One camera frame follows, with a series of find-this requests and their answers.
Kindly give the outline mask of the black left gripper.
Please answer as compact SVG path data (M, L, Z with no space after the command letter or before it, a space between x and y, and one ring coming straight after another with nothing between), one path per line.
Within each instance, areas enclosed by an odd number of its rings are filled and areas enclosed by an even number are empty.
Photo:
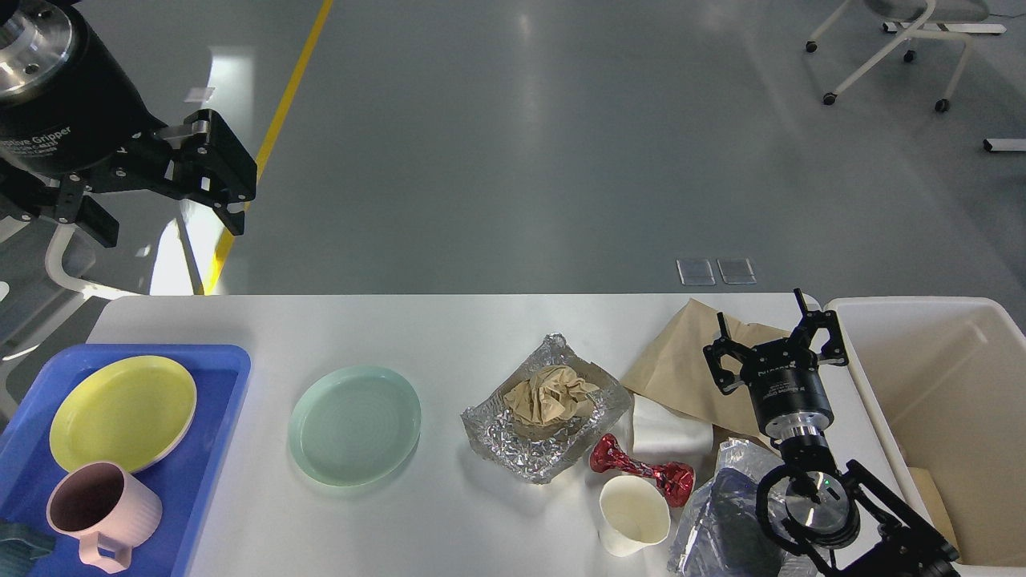
M4 218L75 224L113 248L118 220L88 196L91 186L198 202L228 233L243 234L244 213L228 206L256 197L256 162L245 146L210 109L164 127L76 8L4 1L1 66ZM46 185L28 171L66 175Z

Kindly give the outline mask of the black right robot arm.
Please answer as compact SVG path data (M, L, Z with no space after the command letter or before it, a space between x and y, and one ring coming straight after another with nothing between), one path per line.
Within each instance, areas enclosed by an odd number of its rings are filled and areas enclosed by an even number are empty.
M839 469L825 432L834 413L818 369L847 366L837 315L811 310L787 337L748 346L718 312L718 337L704 347L724 395L746 388L756 424L782 464L758 483L756 518L788 554L806 556L825 576L954 576L959 552L865 466Z

